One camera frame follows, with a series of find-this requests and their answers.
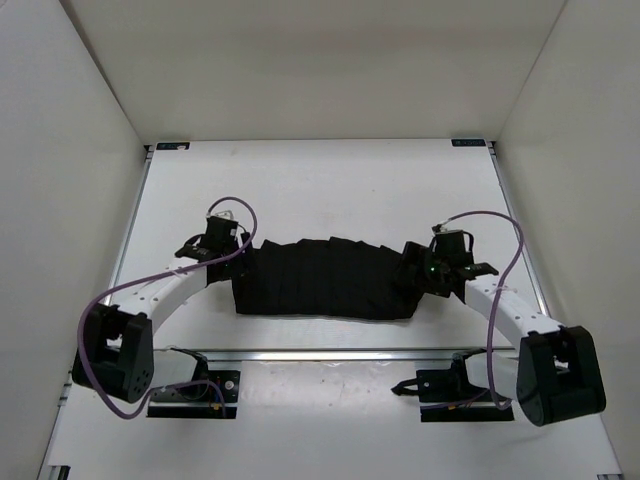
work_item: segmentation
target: black cloth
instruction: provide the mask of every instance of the black cloth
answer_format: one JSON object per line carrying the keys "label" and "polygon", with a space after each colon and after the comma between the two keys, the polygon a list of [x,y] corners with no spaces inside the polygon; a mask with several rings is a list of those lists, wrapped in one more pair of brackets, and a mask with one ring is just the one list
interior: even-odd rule
{"label": "black cloth", "polygon": [[401,254],[332,237],[278,245],[266,240],[255,264],[233,278],[236,312],[367,320],[410,318],[422,293],[393,285]]}

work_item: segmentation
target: purple cable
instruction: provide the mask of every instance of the purple cable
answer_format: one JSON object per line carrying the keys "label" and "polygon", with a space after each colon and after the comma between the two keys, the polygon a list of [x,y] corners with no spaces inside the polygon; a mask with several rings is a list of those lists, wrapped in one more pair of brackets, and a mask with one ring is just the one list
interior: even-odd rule
{"label": "purple cable", "polygon": [[488,390],[483,390],[476,396],[471,397],[469,400],[458,400],[456,402],[438,403],[436,405],[420,406],[420,410],[440,410],[441,408],[452,408],[452,407],[459,407],[461,405],[471,405],[473,402],[478,400],[482,395],[487,393],[487,391]]}
{"label": "purple cable", "polygon": [[513,225],[518,233],[518,248],[516,250],[513,259],[507,265],[507,268],[504,269],[502,275],[500,275],[500,279],[498,280],[498,285],[496,287],[496,295],[493,297],[493,303],[491,304],[491,312],[489,313],[489,326],[487,331],[487,379],[489,380],[489,392],[491,393],[491,399],[493,403],[499,410],[506,410],[511,406],[511,400],[507,400],[504,403],[500,403],[500,398],[498,397],[498,392],[496,392],[495,379],[493,376],[493,331],[495,329],[496,324],[496,315],[498,313],[498,304],[500,302],[500,297],[502,296],[502,288],[504,287],[504,282],[507,280],[507,276],[513,270],[513,267],[516,265],[518,258],[522,254],[522,250],[524,249],[524,234],[522,232],[522,228],[520,224],[516,222],[513,218],[504,213],[493,212],[491,210],[472,210],[470,212],[460,213],[458,215],[454,215],[449,220],[445,222],[449,223],[453,220],[457,220],[463,217],[469,217],[471,215],[491,215],[494,217],[503,218]]}
{"label": "purple cable", "polygon": [[213,203],[213,205],[211,205],[211,207],[209,207],[209,210],[207,210],[207,215],[209,215],[214,208],[216,208],[222,202],[225,202],[227,200],[238,202],[238,203],[244,205],[247,208],[247,210],[249,210],[249,213],[251,214],[251,218],[253,219],[253,230],[251,231],[251,234],[249,235],[249,238],[247,239],[247,241],[244,242],[242,244],[242,246],[238,250],[236,250],[235,252],[233,252],[230,255],[226,255],[224,257],[216,258],[214,260],[209,260],[208,262],[202,262],[202,263],[198,263],[198,264],[195,264],[195,265],[190,265],[188,267],[177,268],[175,270],[168,270],[168,271],[165,271],[165,272],[162,272],[162,273],[158,273],[156,275],[150,275],[148,277],[139,278],[137,280],[132,280],[130,282],[123,283],[122,285],[117,285],[115,287],[109,288],[108,290],[105,290],[100,295],[98,295],[96,298],[91,300],[89,302],[89,304],[86,306],[86,308],[84,309],[84,311],[82,312],[82,315],[80,315],[80,323],[78,324],[77,339],[78,339],[78,356],[80,357],[80,363],[82,364],[82,368],[84,369],[84,372],[87,375],[89,383],[91,384],[93,389],[96,391],[98,396],[102,399],[104,404],[109,408],[109,410],[111,410],[118,417],[120,417],[120,418],[122,418],[124,420],[131,420],[132,418],[137,417],[140,414],[140,412],[142,412],[147,400],[149,399],[149,397],[151,396],[151,394],[155,390],[160,390],[160,389],[163,389],[163,388],[176,388],[176,389],[179,389],[179,388],[191,387],[191,386],[195,386],[195,385],[208,385],[209,387],[213,388],[216,391],[216,393],[218,394],[218,397],[220,398],[220,404],[222,406],[222,416],[226,417],[226,408],[225,408],[224,399],[223,399],[224,397],[222,396],[222,392],[220,391],[220,387],[218,387],[218,385],[216,385],[214,382],[211,382],[209,380],[196,380],[196,381],[192,381],[192,382],[175,383],[175,384],[172,384],[172,385],[166,385],[164,387],[157,387],[157,388],[149,389],[147,391],[147,393],[145,393],[145,395],[142,397],[142,401],[140,402],[140,405],[138,406],[138,408],[134,412],[132,412],[132,413],[123,412],[122,410],[120,410],[116,406],[116,404],[113,402],[113,400],[111,400],[111,398],[109,398],[109,395],[107,395],[107,392],[104,391],[104,389],[102,388],[102,386],[98,382],[98,378],[96,377],[95,373],[93,373],[93,370],[91,369],[91,363],[89,362],[89,357],[87,356],[87,350],[86,350],[85,345],[84,345],[84,325],[87,322],[87,317],[89,316],[89,313],[91,312],[93,307],[95,307],[98,303],[100,303],[101,300],[103,300],[108,295],[112,295],[112,294],[114,294],[116,292],[119,292],[121,290],[133,287],[135,285],[140,285],[141,283],[155,282],[157,280],[161,280],[163,278],[170,277],[170,276],[172,276],[172,275],[174,275],[176,273],[187,273],[187,272],[191,272],[193,270],[197,270],[199,268],[207,267],[209,265],[215,265],[217,263],[228,262],[229,260],[231,260],[231,259],[237,257],[238,255],[240,255],[249,246],[249,244],[253,241],[254,237],[256,236],[256,232],[258,230],[258,218],[256,217],[256,212],[253,210],[253,208],[251,208],[251,205],[249,205],[247,202],[245,202],[244,200],[242,200],[240,198],[237,198],[237,197],[222,197],[222,198],[216,200]]}

